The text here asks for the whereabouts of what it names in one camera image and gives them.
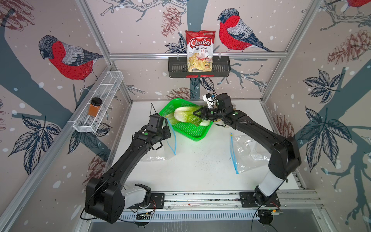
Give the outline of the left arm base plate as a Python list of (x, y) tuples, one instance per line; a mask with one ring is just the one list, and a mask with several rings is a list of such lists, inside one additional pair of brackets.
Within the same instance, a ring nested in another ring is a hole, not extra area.
[(131, 207), (129, 207), (129, 209), (132, 209), (132, 210), (153, 210), (154, 208), (155, 209), (163, 209), (164, 208), (164, 202), (165, 202), (165, 194), (164, 193), (151, 193), (150, 195), (150, 201), (149, 201), (149, 205), (147, 206), (140, 206), (139, 204), (135, 204)]

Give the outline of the chinese cabbage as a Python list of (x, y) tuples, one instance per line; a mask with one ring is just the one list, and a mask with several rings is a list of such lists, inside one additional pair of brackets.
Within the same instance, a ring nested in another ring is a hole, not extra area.
[(180, 121), (178, 121), (175, 116), (174, 116), (174, 112), (168, 114), (165, 116), (165, 118), (172, 124), (172, 125), (176, 125), (178, 124)]
[(179, 107), (174, 112), (174, 117), (176, 120), (183, 123), (191, 123), (195, 126), (199, 126), (203, 120), (197, 116), (194, 116), (193, 113), (202, 108), (202, 106), (183, 106)]
[(210, 122), (208, 120), (203, 120), (199, 125), (203, 127), (209, 126)]

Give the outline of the green plastic basket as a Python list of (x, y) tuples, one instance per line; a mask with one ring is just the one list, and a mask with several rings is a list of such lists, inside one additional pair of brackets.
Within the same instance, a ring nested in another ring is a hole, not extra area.
[[(175, 110), (179, 107), (185, 106), (197, 106), (196, 104), (186, 101), (181, 98), (173, 99), (159, 112), (159, 114), (163, 117), (174, 113)], [(202, 140), (208, 133), (209, 129), (212, 127), (210, 123), (208, 126), (195, 126), (192, 123), (177, 123), (172, 124), (173, 129), (184, 135), (185, 137), (193, 140), (193, 141), (200, 141)]]

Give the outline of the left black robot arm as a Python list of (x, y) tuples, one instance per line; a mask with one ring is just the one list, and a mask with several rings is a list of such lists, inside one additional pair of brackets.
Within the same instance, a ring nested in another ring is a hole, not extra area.
[(111, 224), (122, 212), (134, 205), (147, 207), (151, 204), (151, 188), (136, 184), (124, 188), (124, 184), (141, 158), (153, 149), (155, 144), (171, 138), (166, 118), (158, 113), (149, 117), (144, 125), (132, 136), (132, 141), (120, 159), (100, 178), (92, 178), (86, 187), (84, 211)]

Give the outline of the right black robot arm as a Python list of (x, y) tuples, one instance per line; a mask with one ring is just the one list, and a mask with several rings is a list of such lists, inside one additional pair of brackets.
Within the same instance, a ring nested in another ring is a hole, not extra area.
[(246, 113), (235, 110), (228, 94), (204, 96), (206, 106), (193, 115), (209, 121), (222, 120), (225, 125), (245, 133), (261, 144), (271, 154), (269, 171), (264, 180), (255, 188), (255, 202), (259, 206), (270, 202), (273, 195), (287, 181), (288, 176), (301, 165), (298, 143), (293, 137), (276, 134), (253, 121)]

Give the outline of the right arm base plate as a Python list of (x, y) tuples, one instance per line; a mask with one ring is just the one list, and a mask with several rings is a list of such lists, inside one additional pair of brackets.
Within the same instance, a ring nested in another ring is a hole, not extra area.
[(239, 201), (243, 208), (253, 208), (253, 207), (276, 207), (280, 208), (281, 204), (277, 193), (272, 194), (267, 197), (264, 194), (255, 193), (253, 191), (246, 191), (239, 193)]

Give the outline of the chinese cabbage front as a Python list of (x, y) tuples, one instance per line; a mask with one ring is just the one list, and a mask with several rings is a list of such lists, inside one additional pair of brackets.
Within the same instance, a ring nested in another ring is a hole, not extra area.
[(203, 120), (199, 125), (203, 127), (209, 126), (210, 122), (208, 120)]

